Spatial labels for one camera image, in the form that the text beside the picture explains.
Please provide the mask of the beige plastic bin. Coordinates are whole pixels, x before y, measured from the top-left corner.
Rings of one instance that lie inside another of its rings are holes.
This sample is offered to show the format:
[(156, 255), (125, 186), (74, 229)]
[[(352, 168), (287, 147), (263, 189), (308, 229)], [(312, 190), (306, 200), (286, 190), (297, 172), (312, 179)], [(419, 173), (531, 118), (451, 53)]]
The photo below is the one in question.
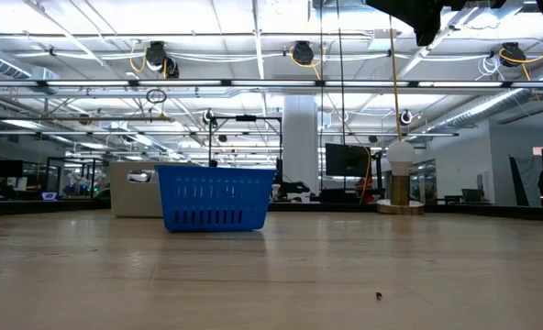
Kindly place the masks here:
[(111, 212), (117, 218), (162, 218), (157, 165), (196, 167), (192, 162), (111, 161)]

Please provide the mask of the low black aluminium frame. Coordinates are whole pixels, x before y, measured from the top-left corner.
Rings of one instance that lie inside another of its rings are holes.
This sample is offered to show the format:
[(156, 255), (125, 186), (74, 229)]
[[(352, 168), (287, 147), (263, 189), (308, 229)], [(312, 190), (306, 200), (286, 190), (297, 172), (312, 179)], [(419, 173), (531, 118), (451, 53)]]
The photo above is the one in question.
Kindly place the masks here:
[(59, 200), (94, 199), (108, 183), (108, 162), (94, 157), (48, 157), (45, 184)]

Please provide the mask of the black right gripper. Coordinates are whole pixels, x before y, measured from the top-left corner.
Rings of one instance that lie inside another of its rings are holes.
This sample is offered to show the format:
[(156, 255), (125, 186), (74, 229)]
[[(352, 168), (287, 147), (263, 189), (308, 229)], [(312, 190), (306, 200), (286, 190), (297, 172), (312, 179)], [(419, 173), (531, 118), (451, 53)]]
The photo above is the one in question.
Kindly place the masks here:
[(417, 46), (429, 46), (440, 30), (441, 6), (450, 11), (464, 8), (498, 9), (505, 0), (365, 0), (371, 6), (410, 26)]

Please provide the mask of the silver ventilation duct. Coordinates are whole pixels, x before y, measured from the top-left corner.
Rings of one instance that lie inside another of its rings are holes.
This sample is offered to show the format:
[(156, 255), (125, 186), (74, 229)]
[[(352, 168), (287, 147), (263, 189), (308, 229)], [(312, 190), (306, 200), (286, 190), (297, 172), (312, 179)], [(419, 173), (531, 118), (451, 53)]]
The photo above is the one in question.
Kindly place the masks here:
[(484, 95), (473, 99), (428, 125), (426, 132), (438, 132), (451, 127), (464, 127), (475, 124), (490, 116), (497, 115), (522, 105), (532, 96), (528, 89), (510, 89), (495, 95)]
[(1, 57), (0, 74), (10, 80), (47, 81), (59, 78), (55, 72), (45, 67), (34, 66), (31, 69), (24, 69)]

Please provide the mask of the white bulb lamp wooden base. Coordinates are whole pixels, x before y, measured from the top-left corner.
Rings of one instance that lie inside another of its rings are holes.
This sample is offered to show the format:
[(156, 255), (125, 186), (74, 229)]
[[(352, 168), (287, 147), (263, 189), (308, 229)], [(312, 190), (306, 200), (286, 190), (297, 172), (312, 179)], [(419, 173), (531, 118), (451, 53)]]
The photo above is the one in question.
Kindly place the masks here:
[(410, 199), (410, 166), (415, 159), (415, 149), (406, 141), (395, 141), (387, 150), (386, 158), (390, 164), (392, 176), (390, 198), (381, 199), (377, 211), (388, 215), (422, 215), (423, 203)]

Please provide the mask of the small dark distant monitor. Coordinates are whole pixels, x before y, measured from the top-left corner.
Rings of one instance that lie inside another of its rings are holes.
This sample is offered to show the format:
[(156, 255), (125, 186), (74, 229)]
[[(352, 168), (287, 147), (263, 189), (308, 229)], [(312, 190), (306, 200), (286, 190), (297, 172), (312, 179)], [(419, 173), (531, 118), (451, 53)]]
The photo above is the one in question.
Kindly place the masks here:
[(20, 178), (23, 176), (24, 161), (20, 159), (0, 159), (0, 178)]

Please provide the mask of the red orange distant object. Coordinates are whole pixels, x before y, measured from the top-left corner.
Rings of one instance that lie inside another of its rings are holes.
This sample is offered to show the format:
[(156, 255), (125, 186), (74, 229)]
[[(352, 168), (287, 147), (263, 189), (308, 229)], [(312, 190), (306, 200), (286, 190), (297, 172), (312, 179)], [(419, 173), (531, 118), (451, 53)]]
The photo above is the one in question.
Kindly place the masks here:
[(361, 204), (372, 204), (374, 201), (371, 193), (372, 179), (359, 179), (355, 183), (355, 191), (360, 198)]

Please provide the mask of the black monitor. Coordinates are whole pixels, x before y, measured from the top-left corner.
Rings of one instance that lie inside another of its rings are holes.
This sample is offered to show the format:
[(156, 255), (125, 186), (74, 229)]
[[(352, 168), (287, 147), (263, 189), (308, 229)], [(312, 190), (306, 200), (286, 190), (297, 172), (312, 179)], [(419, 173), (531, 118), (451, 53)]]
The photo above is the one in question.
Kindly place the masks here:
[(360, 146), (326, 144), (326, 174), (329, 176), (364, 177), (370, 154)]

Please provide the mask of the white square pillar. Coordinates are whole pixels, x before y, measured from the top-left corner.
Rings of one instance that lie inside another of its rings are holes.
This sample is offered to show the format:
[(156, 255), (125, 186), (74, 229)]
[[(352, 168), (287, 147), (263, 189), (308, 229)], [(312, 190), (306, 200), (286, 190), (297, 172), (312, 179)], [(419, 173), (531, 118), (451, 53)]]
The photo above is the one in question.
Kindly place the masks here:
[(316, 97), (288, 94), (283, 99), (283, 178), (318, 194), (318, 161)]

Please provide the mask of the grey hanging tarp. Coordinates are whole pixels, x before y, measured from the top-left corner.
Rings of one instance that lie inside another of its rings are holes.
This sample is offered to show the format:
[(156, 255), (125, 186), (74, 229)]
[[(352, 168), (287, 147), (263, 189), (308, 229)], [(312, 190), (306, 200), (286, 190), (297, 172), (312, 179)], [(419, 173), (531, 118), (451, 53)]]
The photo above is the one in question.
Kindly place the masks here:
[(540, 207), (541, 193), (538, 181), (542, 172), (540, 156), (509, 157), (515, 189), (516, 204), (519, 206)]

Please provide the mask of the blue plastic basket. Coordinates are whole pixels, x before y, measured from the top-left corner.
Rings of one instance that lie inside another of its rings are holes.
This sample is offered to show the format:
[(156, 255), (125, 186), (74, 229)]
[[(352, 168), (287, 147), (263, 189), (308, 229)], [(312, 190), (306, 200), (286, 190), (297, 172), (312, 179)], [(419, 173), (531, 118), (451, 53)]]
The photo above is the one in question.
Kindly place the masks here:
[(157, 165), (170, 232), (243, 232), (264, 227), (274, 170)]

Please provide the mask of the black table border rail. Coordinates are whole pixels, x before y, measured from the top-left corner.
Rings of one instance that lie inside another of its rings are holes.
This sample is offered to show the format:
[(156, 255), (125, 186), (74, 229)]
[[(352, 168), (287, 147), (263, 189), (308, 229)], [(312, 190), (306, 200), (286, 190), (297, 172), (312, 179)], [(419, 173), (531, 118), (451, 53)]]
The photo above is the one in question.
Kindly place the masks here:
[[(44, 214), (104, 209), (111, 209), (110, 202), (100, 200), (0, 202), (0, 215)], [(270, 212), (376, 213), (377, 206), (343, 203), (272, 203), (269, 205), (268, 210)], [(425, 206), (425, 213), (479, 215), (488, 217), (543, 221), (543, 207), (498, 206), (482, 204), (427, 204)]]

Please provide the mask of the long ceiling light bar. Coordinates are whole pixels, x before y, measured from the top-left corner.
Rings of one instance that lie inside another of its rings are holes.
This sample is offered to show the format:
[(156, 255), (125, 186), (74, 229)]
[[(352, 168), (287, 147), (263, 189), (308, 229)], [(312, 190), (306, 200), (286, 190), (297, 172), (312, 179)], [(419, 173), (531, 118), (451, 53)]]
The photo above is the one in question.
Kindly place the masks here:
[[(398, 81), (400, 87), (527, 88), (531, 82)], [(394, 87), (393, 81), (314, 80), (0, 80), (6, 87)]]

